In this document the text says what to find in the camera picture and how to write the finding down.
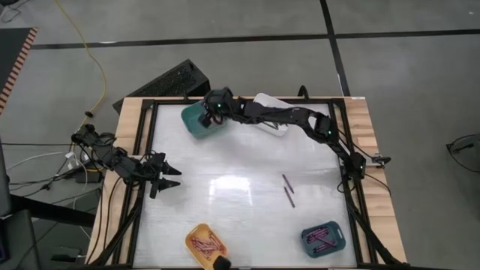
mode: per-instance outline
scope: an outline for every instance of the orange tray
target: orange tray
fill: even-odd
[[[214,261],[219,256],[227,256],[225,244],[205,223],[200,223],[192,229],[185,238],[185,244],[205,270],[214,270]]]

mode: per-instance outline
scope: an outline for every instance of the wooden table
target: wooden table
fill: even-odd
[[[189,97],[192,99],[202,99],[202,97]],[[303,97],[278,97],[288,99],[301,99]],[[317,98],[331,98],[331,97],[310,97],[310,99]],[[364,97],[342,97],[346,106],[346,114],[348,115],[349,128],[352,134],[353,142],[365,150],[371,155],[378,153],[377,141],[375,139],[374,129],[371,123],[370,114],[368,112],[367,101]],[[181,100],[181,97],[157,97],[157,100]],[[140,111],[143,103],[142,97],[128,97],[124,99],[123,107],[121,109],[120,118],[118,120],[118,126],[115,136],[117,140],[114,146],[122,147],[129,153],[134,150],[135,138],[137,136],[137,129],[140,120]],[[149,122],[151,118],[151,110],[147,111],[145,117],[145,124],[142,131],[142,139],[140,143],[139,155],[143,155],[146,149],[146,138],[149,131]],[[383,169],[378,169],[375,166],[368,166],[366,173],[379,179],[383,183],[387,184],[385,173]],[[97,248],[94,250],[92,260],[97,258],[104,247],[104,239],[106,236],[106,243],[110,242],[110,239],[116,233],[119,227],[119,219],[122,211],[122,203],[124,200],[126,186],[123,182],[118,183],[115,190],[112,191],[113,186],[118,176],[115,172],[107,172],[103,187],[103,205],[98,207],[97,218],[93,227],[91,235],[91,242],[88,246],[88,255],[92,252],[95,244],[95,239],[100,233]],[[405,262],[404,247],[402,245],[400,233],[398,231],[398,225],[395,218],[395,212],[393,209],[392,201],[388,191],[379,183],[376,183],[373,179],[365,177],[362,180],[362,186],[364,191],[365,202],[367,205],[367,212],[370,218],[370,225],[372,230],[376,233],[380,241],[391,252],[391,254],[398,260]],[[112,195],[110,203],[109,223],[107,228],[107,209],[108,198]],[[102,209],[102,226],[100,225],[100,209]],[[127,231],[124,241],[122,242],[120,263],[126,263],[128,244],[131,236],[130,229]],[[364,263],[369,263],[370,258],[368,256],[368,248],[365,241],[365,235],[361,228],[358,228],[358,236],[360,238],[361,253]]]

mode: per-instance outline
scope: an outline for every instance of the blue tray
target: blue tray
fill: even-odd
[[[308,256],[318,258],[345,248],[345,237],[338,223],[330,221],[301,231],[301,243]]]

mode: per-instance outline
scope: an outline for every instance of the orange striped edge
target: orange striped edge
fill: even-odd
[[[27,55],[29,54],[30,48],[32,47],[37,33],[38,28],[34,27],[30,29],[30,32],[25,39],[25,43],[23,44],[23,47],[16,58],[15,63],[13,64],[12,71],[7,78],[7,82],[5,83],[4,88],[0,91],[0,115],[3,113],[5,106],[7,105],[8,97],[10,97],[10,94],[14,90],[15,82],[20,75],[20,70],[27,59]]]

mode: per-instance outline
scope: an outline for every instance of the yellow cable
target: yellow cable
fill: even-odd
[[[99,173],[99,172],[101,172],[101,171],[103,171],[103,170],[104,170],[104,168],[99,169],[99,170],[96,170],[96,169],[87,169],[87,172],[90,172],[90,173]]]
[[[107,93],[107,78],[105,77],[105,72],[104,72],[104,69],[102,68],[101,64],[97,61],[97,59],[90,53],[90,50],[89,50],[89,46],[87,45],[86,41],[85,41],[85,38],[83,38],[83,35],[82,35],[82,32],[79,30],[78,26],[75,24],[75,22],[70,18],[70,16],[68,16],[67,12],[63,9],[62,5],[59,3],[59,0],[54,0],[55,1],[55,4],[57,5],[58,9],[60,9],[60,11],[63,13],[63,15],[70,21],[70,24],[75,28],[76,30],[76,33],[80,36],[80,39],[82,40],[82,43],[83,43],[83,46],[85,47],[85,51],[87,52],[87,55],[88,57],[93,60],[95,62],[95,64],[97,64],[97,66],[100,68],[100,71],[102,73],[102,79],[103,79],[103,91],[102,91],[102,95],[100,96],[100,98],[97,100],[97,103],[89,110],[89,112],[93,112],[93,110],[95,110],[95,108],[98,106],[98,104],[100,104],[100,102],[104,99],[105,97],[105,94]],[[85,118],[83,119],[82,121],[82,124],[80,124],[80,127],[83,126],[83,124],[85,124],[85,122],[87,121],[87,118],[88,116],[85,116]],[[72,145],[72,147],[70,147],[70,150],[71,151],[74,151],[75,150],[75,145]]]

